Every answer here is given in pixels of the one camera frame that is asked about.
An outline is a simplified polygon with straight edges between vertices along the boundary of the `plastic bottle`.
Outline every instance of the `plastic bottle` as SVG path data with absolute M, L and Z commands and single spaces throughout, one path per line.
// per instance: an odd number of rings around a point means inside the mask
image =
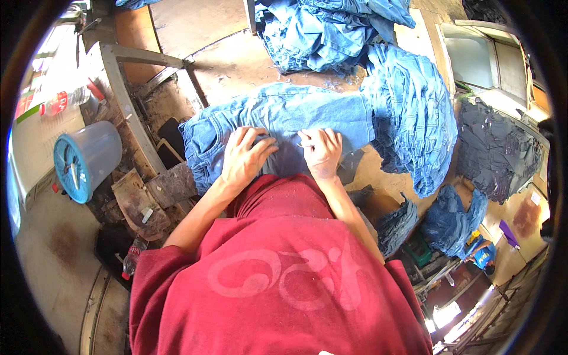
M 42 103 L 39 107 L 39 113 L 42 116 L 55 116 L 69 106 L 79 106 L 87 102 L 90 97 L 91 90 L 87 89 L 86 86 L 78 87 L 71 92 L 62 91 L 57 93 L 51 100 Z
M 124 261 L 122 262 L 122 278 L 125 280 L 129 280 L 130 276 L 134 274 L 134 270 L 136 270 L 136 264 L 138 264 L 138 257 L 140 256 L 140 252 L 143 252 L 148 247 L 148 243 L 141 237 L 136 236 L 134 239 L 134 243 L 128 248 L 128 254 Z

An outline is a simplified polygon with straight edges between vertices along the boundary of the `blue shirt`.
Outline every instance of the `blue shirt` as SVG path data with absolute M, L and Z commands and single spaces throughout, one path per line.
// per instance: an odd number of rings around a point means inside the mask
M 491 260 L 495 260 L 495 256 L 497 255 L 497 249 L 493 243 L 489 244 L 488 246 L 481 248 L 480 250 L 473 255 L 475 261 L 474 264 L 477 265 L 478 268 L 484 269 L 485 265 Z

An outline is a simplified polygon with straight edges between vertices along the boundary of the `floor stain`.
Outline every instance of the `floor stain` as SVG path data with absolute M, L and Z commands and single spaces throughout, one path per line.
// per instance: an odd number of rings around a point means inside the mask
M 77 249 L 79 248 L 79 237 L 71 224 L 68 222 L 58 224 L 53 230 L 48 247 L 65 268 L 74 269 Z
M 537 232 L 538 217 L 541 213 L 540 205 L 534 204 L 530 197 L 526 197 L 513 217 L 513 225 L 515 226 L 515 236 L 526 239 Z

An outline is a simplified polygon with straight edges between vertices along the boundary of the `dark denim pile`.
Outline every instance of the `dark denim pile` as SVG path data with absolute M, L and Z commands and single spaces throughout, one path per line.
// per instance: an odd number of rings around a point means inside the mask
M 418 222 L 418 208 L 416 204 L 400 193 L 404 202 L 400 208 L 379 218 L 375 222 L 375 229 L 379 234 L 379 250 L 388 258 L 400 248 Z
M 487 202 L 487 196 L 474 189 L 469 211 L 465 212 L 456 189 L 452 185 L 444 185 L 436 201 L 426 211 L 420 232 L 431 248 L 464 260 L 471 249 L 464 250 L 463 246 L 485 217 Z
M 479 98 L 460 111 L 458 175 L 470 179 L 491 200 L 505 202 L 542 163 L 542 145 L 526 130 Z
M 436 66 L 394 45 L 367 49 L 360 91 L 373 110 L 377 150 L 387 173 L 410 172 L 418 197 L 442 184 L 458 130 L 450 94 Z
M 282 73 L 353 73 L 363 47 L 393 42 L 394 23 L 414 28 L 408 0 L 260 0 L 258 35 Z

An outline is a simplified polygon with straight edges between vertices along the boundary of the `pile of jeans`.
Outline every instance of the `pile of jeans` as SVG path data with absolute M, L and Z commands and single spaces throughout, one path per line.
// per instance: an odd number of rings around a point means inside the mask
M 221 175 L 225 145 L 239 126 L 264 127 L 276 138 L 279 150 L 270 155 L 261 173 L 280 177 L 307 171 L 303 148 L 298 146 L 302 128 L 340 132 L 345 154 L 375 138 L 367 98 L 359 92 L 339 94 L 284 82 L 263 85 L 226 104 L 206 107 L 179 125 L 200 195 Z
M 487 203 L 487 196 L 474 189 L 469 211 L 465 212 L 456 189 L 452 185 L 444 185 L 436 201 L 426 211 L 420 232 L 431 248 L 464 260 L 470 250 L 463 247 L 485 217 Z
M 542 145 L 514 119 L 479 98 L 460 111 L 457 175 L 470 179 L 491 200 L 505 202 L 523 187 L 542 163 Z
M 282 73 L 353 74 L 366 44 L 392 43 L 394 23 L 414 28 L 409 5 L 409 0 L 260 0 L 255 17 L 258 35 Z
M 394 45 L 367 48 L 360 91 L 373 111 L 373 148 L 387 173 L 410 172 L 420 198 L 432 195 L 450 167 L 458 129 L 450 94 L 425 56 Z
M 400 208 L 379 218 L 375 229 L 379 234 L 379 250 L 385 258 L 391 256 L 400 248 L 418 222 L 416 203 L 407 199 L 403 193 L 404 202 Z
M 363 208 L 373 192 L 372 185 L 367 185 L 361 190 L 348 191 L 347 195 L 355 206 Z M 385 258 L 400 248 L 418 222 L 416 203 L 407 199 L 403 193 L 400 194 L 404 198 L 400 208 L 378 218 L 373 226 L 378 235 L 377 246 Z

